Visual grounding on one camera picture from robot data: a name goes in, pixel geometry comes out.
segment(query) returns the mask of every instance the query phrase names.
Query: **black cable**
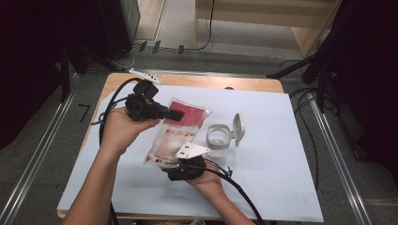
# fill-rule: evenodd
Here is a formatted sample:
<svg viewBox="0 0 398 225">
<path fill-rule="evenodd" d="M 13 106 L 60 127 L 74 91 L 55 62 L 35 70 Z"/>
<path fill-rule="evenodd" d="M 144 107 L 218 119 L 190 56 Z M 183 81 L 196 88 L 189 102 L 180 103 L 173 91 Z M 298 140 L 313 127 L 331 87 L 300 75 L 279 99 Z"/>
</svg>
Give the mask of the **black cable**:
<svg viewBox="0 0 398 225">
<path fill-rule="evenodd" d="M 117 97 L 117 95 L 119 94 L 119 92 L 123 89 L 124 86 L 126 86 L 128 83 L 132 82 L 132 81 L 136 81 L 139 82 L 141 81 L 141 79 L 139 78 L 130 78 L 128 80 L 126 80 L 125 82 L 123 82 L 115 91 L 114 95 L 112 96 L 111 100 L 108 103 L 108 106 L 106 107 L 105 113 L 103 114 L 102 117 L 102 122 L 99 126 L 99 145 L 102 142 L 102 134 L 103 134 L 103 130 L 105 129 L 105 122 L 106 122 L 106 118 L 108 117 L 109 112 L 111 111 L 111 109 L 113 108 L 114 104 L 115 104 L 115 98 Z M 110 205 L 110 211 L 111 211 L 111 217 L 112 217 L 112 221 L 114 222 L 114 225 L 119 225 L 119 221 L 117 220 L 117 215 L 114 209 L 114 206 L 111 202 Z"/>
<path fill-rule="evenodd" d="M 210 173 L 214 173 L 216 175 L 218 175 L 220 178 L 224 179 L 225 181 L 227 181 L 229 184 L 231 184 L 232 186 L 234 186 L 237 191 L 242 195 L 242 197 L 246 200 L 246 202 L 249 204 L 249 206 L 251 207 L 251 209 L 254 211 L 255 216 L 257 217 L 258 221 L 260 222 L 261 225 L 266 225 L 266 223 L 264 222 L 264 220 L 261 218 L 260 213 L 257 211 L 257 208 L 254 206 L 254 204 L 252 203 L 252 200 L 249 198 L 249 196 L 245 193 L 245 191 L 242 189 L 242 187 L 235 182 L 233 179 L 229 178 L 227 175 L 222 174 L 221 172 L 216 172 L 213 170 L 210 170 L 206 167 L 198 167 L 198 166 L 192 166 L 192 165 L 185 165 L 187 167 L 191 167 L 191 168 L 195 168 L 195 169 L 201 169 L 201 170 L 205 170 L 207 172 Z"/>
<path fill-rule="evenodd" d="M 280 71 L 280 72 L 282 71 L 282 65 L 283 65 L 283 64 L 289 63 L 289 62 L 299 62 L 299 61 L 301 61 L 301 60 L 300 60 L 300 59 L 291 59 L 291 60 L 286 60 L 286 61 L 284 61 L 284 62 L 281 62 L 281 63 L 279 64 L 279 71 Z M 304 72 L 302 72 L 301 67 L 299 68 L 299 71 L 301 72 L 301 75 L 304 75 Z"/>
<path fill-rule="evenodd" d="M 213 13 L 214 13 L 214 4 L 215 4 L 216 0 L 213 0 L 213 4 L 211 6 L 211 14 L 210 14 L 210 34 L 208 35 L 208 40 L 205 46 L 203 46 L 202 48 L 199 49 L 184 49 L 184 50 L 188 50 L 188 51 L 202 51 L 205 47 L 207 47 L 208 43 L 210 43 L 211 40 L 211 25 L 213 24 Z"/>
</svg>

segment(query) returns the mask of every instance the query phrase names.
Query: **gray floor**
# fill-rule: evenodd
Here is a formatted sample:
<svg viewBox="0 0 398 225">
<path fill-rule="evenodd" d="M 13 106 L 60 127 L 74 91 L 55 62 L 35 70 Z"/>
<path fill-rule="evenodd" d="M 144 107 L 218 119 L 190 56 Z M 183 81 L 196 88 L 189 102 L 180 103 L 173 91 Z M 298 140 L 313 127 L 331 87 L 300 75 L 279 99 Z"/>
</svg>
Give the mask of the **gray floor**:
<svg viewBox="0 0 398 225">
<path fill-rule="evenodd" d="M 176 1 L 169 0 L 167 6 L 176 8 L 176 4 L 172 5 Z M 191 4 L 191 1 L 180 1 L 180 4 Z M 158 38 L 162 40 L 162 47 L 185 43 L 183 42 L 184 40 L 176 41 L 176 36 L 170 36 L 170 34 L 173 34 L 171 30 L 173 26 L 170 26 L 173 20 L 169 20 L 166 17 L 171 15 L 170 11 L 165 11 L 163 21 L 166 23 L 161 26 L 158 34 Z M 263 28 L 253 27 L 253 29 L 257 30 L 262 30 Z M 295 46 L 294 40 L 291 39 L 291 34 L 288 34 L 288 30 L 281 27 L 269 27 L 267 29 L 270 29 L 267 31 L 270 35 L 264 37 L 264 39 L 251 37 L 256 40 L 247 38 L 239 40 L 237 34 L 241 34 L 241 30 L 238 30 L 235 34 L 231 33 L 228 36 L 228 38 L 232 38 L 230 40 L 225 40 L 215 33 L 215 37 L 212 39 L 212 50 L 214 52 L 211 52 L 211 50 L 208 52 L 185 52 L 179 55 L 174 50 L 163 49 L 156 54 L 152 54 L 150 48 L 140 53 L 134 51 L 134 67 L 136 69 L 237 73 L 246 74 L 242 75 L 243 77 L 264 78 L 267 74 L 279 71 L 280 64 L 285 60 L 299 58 L 297 46 Z M 278 33 L 275 33 L 279 30 L 281 32 L 279 34 L 284 34 L 282 39 L 278 39 Z M 200 40 L 206 40 L 206 30 L 204 31 L 201 33 L 203 36 L 200 37 Z M 187 41 L 190 39 L 182 36 L 180 38 Z M 245 47 L 244 43 L 248 42 L 248 40 L 254 43 L 253 47 Z M 266 45 L 266 47 L 260 48 L 258 45 Z M 119 63 L 126 65 L 130 60 L 130 58 L 126 57 Z M 291 63 L 283 64 L 282 68 L 287 67 L 289 64 Z M 109 73 L 111 72 L 101 65 L 90 63 L 88 73 L 79 76 L 80 80 L 75 86 L 76 94 L 74 99 L 12 224 L 59 224 L 61 222 L 55 208 L 69 180 L 69 175 L 80 150 L 89 120 L 92 117 L 100 91 Z M 290 93 L 305 86 L 299 76 L 300 72 L 295 71 L 288 77 L 281 79 L 285 93 Z M 50 124 L 59 105 L 59 99 L 60 90 L 57 90 L 26 125 L 18 139 L 0 151 L 0 208 L 2 210 L 7 204 L 11 191 L 16 186 L 31 156 L 34 154 L 46 127 Z M 294 108 L 297 106 L 296 101 L 297 98 L 295 97 L 292 100 Z M 84 115 L 85 108 L 78 106 L 78 104 L 91 105 L 82 123 L 80 120 Z M 311 107 L 303 108 L 303 114 L 314 135 L 318 148 L 318 198 L 325 224 L 356 224 L 356 217 Z M 390 173 L 379 164 L 362 163 L 355 160 L 354 148 L 345 134 L 339 117 L 332 112 L 327 112 L 327 118 L 336 141 L 342 150 L 349 171 L 358 186 L 361 197 L 365 201 L 365 206 L 372 222 L 374 224 L 398 224 L 398 217 L 396 216 L 398 212 L 398 188 L 393 183 Z M 315 176 L 313 146 L 308 132 L 299 117 L 297 117 L 297 122 L 309 165 L 313 176 Z M 130 221 L 123 220 L 123 223 L 130 224 Z M 279 224 L 294 223 L 281 221 Z"/>
</svg>

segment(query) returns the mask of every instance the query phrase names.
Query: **black device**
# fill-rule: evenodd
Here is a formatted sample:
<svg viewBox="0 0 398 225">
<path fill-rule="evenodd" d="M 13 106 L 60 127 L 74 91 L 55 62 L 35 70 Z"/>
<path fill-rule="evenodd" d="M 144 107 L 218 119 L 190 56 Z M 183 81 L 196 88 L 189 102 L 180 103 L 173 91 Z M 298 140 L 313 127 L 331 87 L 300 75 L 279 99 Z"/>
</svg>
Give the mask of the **black device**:
<svg viewBox="0 0 398 225">
<path fill-rule="evenodd" d="M 180 121 L 183 112 L 169 110 L 167 107 L 153 100 L 159 89 L 151 81 L 141 80 L 133 88 L 133 94 L 127 96 L 126 107 L 132 120 L 145 119 L 171 119 Z"/>
<path fill-rule="evenodd" d="M 205 169 L 206 163 L 202 156 L 189 159 L 179 158 L 177 167 L 161 168 L 162 171 L 167 172 L 171 181 L 193 180 L 201 176 Z"/>
</svg>

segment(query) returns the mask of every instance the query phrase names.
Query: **container lid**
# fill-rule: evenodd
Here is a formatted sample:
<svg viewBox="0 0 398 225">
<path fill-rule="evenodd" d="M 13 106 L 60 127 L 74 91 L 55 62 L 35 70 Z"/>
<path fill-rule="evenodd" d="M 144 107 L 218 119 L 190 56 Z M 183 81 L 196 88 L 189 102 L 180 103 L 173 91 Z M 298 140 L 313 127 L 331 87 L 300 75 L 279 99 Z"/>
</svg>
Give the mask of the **container lid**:
<svg viewBox="0 0 398 225">
<path fill-rule="evenodd" d="M 240 140 L 243 139 L 243 136 L 245 135 L 246 131 L 246 124 L 245 120 L 243 118 L 242 113 L 237 113 L 234 117 L 234 122 L 233 122 L 233 130 L 231 131 L 231 136 L 233 139 L 235 139 L 235 146 L 239 146 Z"/>
</svg>

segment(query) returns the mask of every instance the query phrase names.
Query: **plastic bag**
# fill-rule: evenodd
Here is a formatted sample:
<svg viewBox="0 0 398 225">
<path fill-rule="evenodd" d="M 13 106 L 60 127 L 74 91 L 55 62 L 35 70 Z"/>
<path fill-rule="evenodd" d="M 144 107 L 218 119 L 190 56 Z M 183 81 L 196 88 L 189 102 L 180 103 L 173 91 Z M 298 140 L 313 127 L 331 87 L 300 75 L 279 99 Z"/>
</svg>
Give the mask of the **plastic bag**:
<svg viewBox="0 0 398 225">
<path fill-rule="evenodd" d="M 211 114 L 211 111 L 204 107 L 194 106 L 175 98 L 172 99 L 169 109 L 183 112 L 184 116 L 181 121 L 163 120 L 145 161 L 163 168 L 176 166 L 178 163 L 176 152 L 185 142 L 193 141 L 204 120 Z"/>
</svg>

